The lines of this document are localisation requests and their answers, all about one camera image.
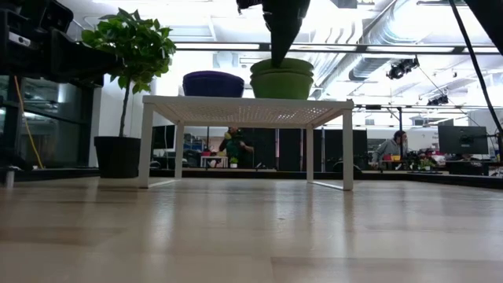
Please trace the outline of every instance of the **ceiling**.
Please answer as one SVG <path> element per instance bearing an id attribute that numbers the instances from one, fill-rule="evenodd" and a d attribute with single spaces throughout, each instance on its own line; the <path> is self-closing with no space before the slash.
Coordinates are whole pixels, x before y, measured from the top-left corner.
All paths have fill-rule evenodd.
<path id="1" fill-rule="evenodd" d="M 116 13 L 118 7 L 130 12 L 139 10 L 142 17 L 158 18 L 173 28 L 175 42 L 269 42 L 270 35 L 260 6 L 237 12 L 235 0 L 60 0 L 75 14 L 69 34 L 79 38 L 82 28 L 94 28 L 99 17 Z M 357 9 L 338 9 L 330 0 L 311 0 L 310 10 L 297 43 L 368 43 L 416 45 L 464 45 L 459 27 L 448 6 L 419 6 L 417 0 L 397 0 L 375 25 L 373 19 L 392 0 L 361 0 Z M 492 42 L 472 12 L 460 7 L 460 13 L 474 45 Z M 175 55 L 169 74 L 178 81 L 192 70 L 222 69 L 248 79 L 249 67 L 269 57 L 268 52 L 200 51 L 198 56 Z M 468 55 L 420 55 L 420 69 L 400 80 L 386 77 L 391 63 L 403 57 L 387 55 L 371 58 L 364 79 L 353 80 L 350 72 L 371 57 L 368 54 L 290 53 L 315 66 L 314 90 L 317 99 L 353 99 L 357 104 L 426 105 L 428 99 L 448 93 L 458 105 L 485 105 Z M 503 78 L 503 60 L 498 55 L 479 55 L 481 69 L 490 88 L 495 91 Z M 496 105 L 503 105 L 498 97 Z"/>

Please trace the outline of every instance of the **man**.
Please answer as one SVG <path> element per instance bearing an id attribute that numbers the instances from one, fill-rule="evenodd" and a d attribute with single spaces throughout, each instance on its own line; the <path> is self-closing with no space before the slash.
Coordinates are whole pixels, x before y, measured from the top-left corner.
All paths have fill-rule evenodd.
<path id="1" fill-rule="evenodd" d="M 407 153 L 407 133 L 397 130 L 393 139 L 385 141 L 372 155 L 372 167 L 378 168 L 379 162 L 385 155 L 400 155 L 400 148 L 403 145 L 403 154 Z"/>
<path id="2" fill-rule="evenodd" d="M 253 146 L 251 142 L 246 141 L 243 133 L 237 127 L 230 127 L 225 134 L 225 139 L 220 144 L 219 150 L 227 151 L 229 160 L 237 158 L 239 168 L 253 168 Z"/>

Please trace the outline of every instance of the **green pot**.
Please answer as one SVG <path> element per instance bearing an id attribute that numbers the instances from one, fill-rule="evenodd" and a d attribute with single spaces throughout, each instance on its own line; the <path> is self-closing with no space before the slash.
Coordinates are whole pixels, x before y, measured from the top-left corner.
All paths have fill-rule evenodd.
<path id="1" fill-rule="evenodd" d="M 273 72 L 265 75 L 253 75 L 250 84 L 256 98 L 306 100 L 313 82 L 313 78 L 307 75 Z"/>
<path id="2" fill-rule="evenodd" d="M 262 71 L 270 70 L 273 68 L 271 64 L 271 59 L 260 61 L 259 63 L 255 63 L 250 68 L 252 74 L 259 73 Z M 314 70 L 314 66 L 304 60 L 294 59 L 294 58 L 285 58 L 281 63 L 281 68 L 290 68 L 299 71 L 312 72 Z"/>
<path id="3" fill-rule="evenodd" d="M 307 75 L 308 77 L 312 78 L 314 76 L 313 72 L 309 71 L 304 71 L 304 70 L 297 70 L 297 69 L 292 69 L 292 68 L 273 68 L 269 70 L 264 70 L 260 72 L 253 73 L 251 75 L 251 78 L 255 78 L 256 76 L 259 75 L 265 75 L 265 74 L 271 74 L 271 73 L 281 73 L 281 72 L 287 72 L 287 73 L 296 73 L 300 75 Z"/>

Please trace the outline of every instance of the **shelf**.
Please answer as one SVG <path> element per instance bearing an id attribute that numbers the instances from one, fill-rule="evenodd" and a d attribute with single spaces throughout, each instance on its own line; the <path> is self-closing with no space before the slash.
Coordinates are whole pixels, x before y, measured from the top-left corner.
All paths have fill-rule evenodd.
<path id="1" fill-rule="evenodd" d="M 202 127 L 319 127 L 353 109 L 353 101 L 144 96 L 174 124 Z"/>

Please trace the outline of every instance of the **silver ductwork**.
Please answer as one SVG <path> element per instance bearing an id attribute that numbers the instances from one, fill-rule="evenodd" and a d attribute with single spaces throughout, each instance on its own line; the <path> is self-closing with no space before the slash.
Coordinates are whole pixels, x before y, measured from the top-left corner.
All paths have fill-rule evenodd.
<path id="1" fill-rule="evenodd" d="M 376 25 L 362 36 L 360 43 L 368 45 L 414 44 L 428 36 L 431 32 L 429 27 L 431 27 L 430 24 L 424 24 L 424 14 L 420 13 L 416 0 L 397 0 Z M 357 53 L 348 54 L 321 87 L 326 88 L 347 73 L 350 80 L 364 81 L 391 59 L 365 57 Z"/>

